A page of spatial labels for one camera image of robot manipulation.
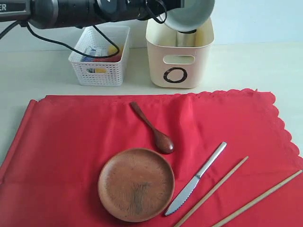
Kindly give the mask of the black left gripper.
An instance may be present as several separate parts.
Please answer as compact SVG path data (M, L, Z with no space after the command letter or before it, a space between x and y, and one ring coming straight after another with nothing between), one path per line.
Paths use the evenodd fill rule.
M184 0L128 0L127 6L134 11L134 18L148 20L173 9L183 8Z

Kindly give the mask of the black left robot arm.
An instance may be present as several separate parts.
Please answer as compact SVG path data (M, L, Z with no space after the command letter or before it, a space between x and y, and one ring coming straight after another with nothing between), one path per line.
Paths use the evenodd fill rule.
M87 27L144 21L183 7L182 0L2 0L0 20L26 21L38 29Z

